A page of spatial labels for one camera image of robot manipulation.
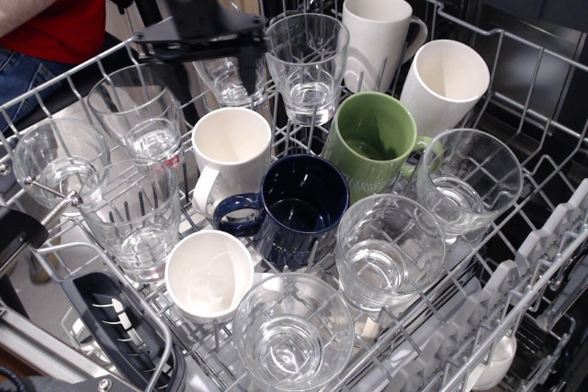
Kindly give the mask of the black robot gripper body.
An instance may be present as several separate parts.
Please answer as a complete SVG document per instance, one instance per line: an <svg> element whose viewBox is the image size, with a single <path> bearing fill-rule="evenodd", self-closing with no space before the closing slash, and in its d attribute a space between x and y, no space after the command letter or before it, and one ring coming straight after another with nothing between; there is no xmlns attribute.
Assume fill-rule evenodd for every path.
<svg viewBox="0 0 588 392"><path fill-rule="evenodd" d="M164 0L170 17L140 31L135 41L157 61L236 57L255 64L266 52L258 15L229 10L219 0Z"/></svg>

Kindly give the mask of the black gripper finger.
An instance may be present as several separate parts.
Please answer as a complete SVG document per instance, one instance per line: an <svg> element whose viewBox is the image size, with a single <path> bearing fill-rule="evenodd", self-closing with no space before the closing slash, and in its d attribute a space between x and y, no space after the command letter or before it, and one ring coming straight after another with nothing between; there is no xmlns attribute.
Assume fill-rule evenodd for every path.
<svg viewBox="0 0 588 392"><path fill-rule="evenodd" d="M157 78L182 105L187 104L192 99L189 79L183 63L158 62L153 65L153 68Z"/></svg>
<svg viewBox="0 0 588 392"><path fill-rule="evenodd" d="M266 45L242 45L237 50L237 62L243 87L248 95L254 95L256 91L256 78L258 63L263 60L266 53Z"/></svg>

